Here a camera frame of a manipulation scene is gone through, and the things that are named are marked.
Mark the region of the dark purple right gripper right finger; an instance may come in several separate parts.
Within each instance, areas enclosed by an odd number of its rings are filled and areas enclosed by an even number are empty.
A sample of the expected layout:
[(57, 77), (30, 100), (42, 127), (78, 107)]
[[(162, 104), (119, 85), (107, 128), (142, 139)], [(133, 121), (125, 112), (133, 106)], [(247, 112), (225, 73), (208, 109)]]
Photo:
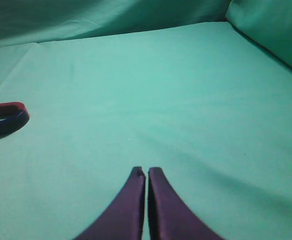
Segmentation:
[(148, 225), (152, 240), (221, 240), (182, 201), (160, 167), (148, 172)]

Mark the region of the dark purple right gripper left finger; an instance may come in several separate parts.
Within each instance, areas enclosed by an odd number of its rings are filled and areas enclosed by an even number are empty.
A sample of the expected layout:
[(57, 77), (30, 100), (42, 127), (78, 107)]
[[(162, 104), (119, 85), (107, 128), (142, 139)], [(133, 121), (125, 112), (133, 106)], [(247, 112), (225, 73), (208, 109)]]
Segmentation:
[(146, 176), (135, 166), (104, 212), (76, 240), (140, 240), (145, 210)]

